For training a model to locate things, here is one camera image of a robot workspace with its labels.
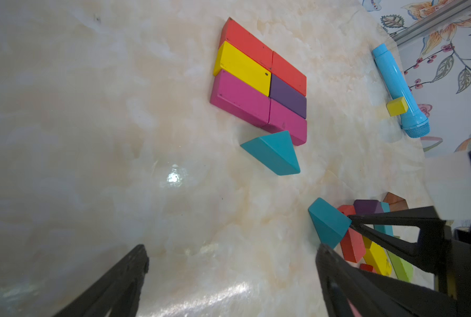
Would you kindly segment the purple rectangular block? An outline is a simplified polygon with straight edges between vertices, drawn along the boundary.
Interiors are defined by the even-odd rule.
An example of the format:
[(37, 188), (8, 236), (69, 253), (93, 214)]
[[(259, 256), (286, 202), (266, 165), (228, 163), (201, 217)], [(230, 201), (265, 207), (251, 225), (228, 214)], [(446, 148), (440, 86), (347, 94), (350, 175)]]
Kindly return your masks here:
[(302, 118), (307, 118), (307, 98), (274, 74), (271, 77), (269, 97)]

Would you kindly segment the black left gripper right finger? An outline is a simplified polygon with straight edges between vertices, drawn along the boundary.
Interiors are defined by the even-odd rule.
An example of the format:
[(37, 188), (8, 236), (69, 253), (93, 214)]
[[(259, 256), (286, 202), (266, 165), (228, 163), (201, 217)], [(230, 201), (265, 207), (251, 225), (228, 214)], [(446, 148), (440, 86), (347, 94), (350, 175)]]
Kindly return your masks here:
[(452, 298), (419, 285), (355, 268), (320, 244), (315, 264), (329, 316), (457, 316)]

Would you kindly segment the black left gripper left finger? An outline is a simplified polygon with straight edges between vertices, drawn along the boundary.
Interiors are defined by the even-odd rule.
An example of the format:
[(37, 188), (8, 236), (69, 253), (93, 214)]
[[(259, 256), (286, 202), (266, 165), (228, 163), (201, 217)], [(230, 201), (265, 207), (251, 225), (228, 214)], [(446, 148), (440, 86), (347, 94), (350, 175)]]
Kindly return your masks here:
[(139, 244), (56, 316), (136, 316), (149, 257)]

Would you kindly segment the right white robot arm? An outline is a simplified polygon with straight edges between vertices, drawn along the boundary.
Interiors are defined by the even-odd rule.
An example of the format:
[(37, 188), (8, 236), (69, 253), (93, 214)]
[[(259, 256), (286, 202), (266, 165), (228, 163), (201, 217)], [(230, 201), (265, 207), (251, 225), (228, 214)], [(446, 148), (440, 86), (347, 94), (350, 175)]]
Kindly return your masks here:
[(434, 159), (425, 175), (431, 206), (355, 215), (351, 227), (433, 274), (435, 288), (369, 273), (370, 293), (390, 301), (391, 316), (471, 316), (471, 151)]

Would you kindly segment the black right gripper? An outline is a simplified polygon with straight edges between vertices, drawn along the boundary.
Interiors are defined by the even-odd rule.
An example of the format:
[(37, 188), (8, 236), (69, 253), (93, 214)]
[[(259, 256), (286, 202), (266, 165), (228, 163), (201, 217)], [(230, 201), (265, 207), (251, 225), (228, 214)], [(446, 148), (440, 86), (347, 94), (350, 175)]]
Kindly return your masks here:
[[(373, 215), (350, 215), (350, 228), (424, 272), (448, 297), (449, 316), (471, 316), (471, 244), (457, 240), (434, 207)], [(391, 225), (394, 236), (374, 229)]]

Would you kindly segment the magenta rectangular block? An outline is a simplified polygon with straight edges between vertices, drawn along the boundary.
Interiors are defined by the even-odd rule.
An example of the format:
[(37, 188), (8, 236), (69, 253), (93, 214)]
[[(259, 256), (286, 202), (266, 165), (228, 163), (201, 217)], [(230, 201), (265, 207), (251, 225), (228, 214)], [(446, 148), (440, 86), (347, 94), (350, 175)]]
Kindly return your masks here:
[(271, 99), (225, 70), (214, 79), (210, 103), (258, 128), (269, 122)]
[(295, 146), (305, 144), (308, 138), (306, 119), (273, 99), (270, 104), (269, 121), (262, 129), (269, 133), (288, 131)]

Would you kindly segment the teal triangle block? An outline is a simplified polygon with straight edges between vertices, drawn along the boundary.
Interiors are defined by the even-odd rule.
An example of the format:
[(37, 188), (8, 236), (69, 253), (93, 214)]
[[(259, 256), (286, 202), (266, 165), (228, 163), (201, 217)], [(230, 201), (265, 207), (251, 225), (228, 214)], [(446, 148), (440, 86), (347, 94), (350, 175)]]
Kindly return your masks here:
[(278, 176), (301, 172), (288, 131), (256, 137), (240, 146)]
[(322, 198), (317, 198), (308, 213), (322, 244), (335, 249), (345, 237), (352, 220)]

